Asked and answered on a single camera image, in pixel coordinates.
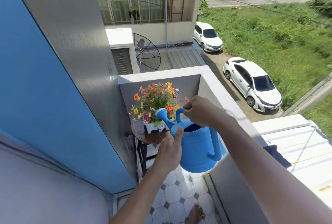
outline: round wooden table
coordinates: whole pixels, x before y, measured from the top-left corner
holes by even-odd
[[[146,162],[147,160],[154,159],[156,155],[147,157],[147,146],[159,144],[166,135],[167,130],[162,132],[159,130],[153,130],[150,134],[147,133],[146,127],[142,120],[134,122],[131,119],[131,130],[137,141],[137,152],[139,154],[139,160],[141,162],[143,176],[146,174]]]

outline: car windshield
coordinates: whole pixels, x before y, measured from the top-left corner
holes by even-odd
[[[203,30],[203,36],[205,38],[215,38],[217,37],[217,33],[215,32],[214,29],[205,29]]]
[[[253,79],[257,91],[269,91],[275,89],[272,80],[268,75],[254,77]]]

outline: brown tabletop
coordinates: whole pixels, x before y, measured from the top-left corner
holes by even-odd
[[[166,129],[164,129],[162,132],[159,132],[159,130],[153,130],[150,134],[148,134],[146,127],[144,127],[144,124],[141,120],[134,122],[132,119],[131,130],[138,140],[147,144],[159,144],[165,138],[165,134],[167,132]]]

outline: louvered vent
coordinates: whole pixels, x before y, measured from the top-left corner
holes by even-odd
[[[112,49],[112,54],[117,67],[118,75],[132,74],[129,48]]]

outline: car roof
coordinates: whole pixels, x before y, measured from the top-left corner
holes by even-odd
[[[208,23],[202,23],[202,22],[196,22],[196,25],[198,25],[200,28],[202,28],[203,30],[205,29],[214,29],[212,27],[212,25],[208,24]]]
[[[241,62],[241,63],[238,63],[238,64],[240,66],[244,67],[245,70],[247,70],[248,73],[252,77],[267,75],[267,73],[260,66],[258,66],[255,62],[245,61],[245,62]]]

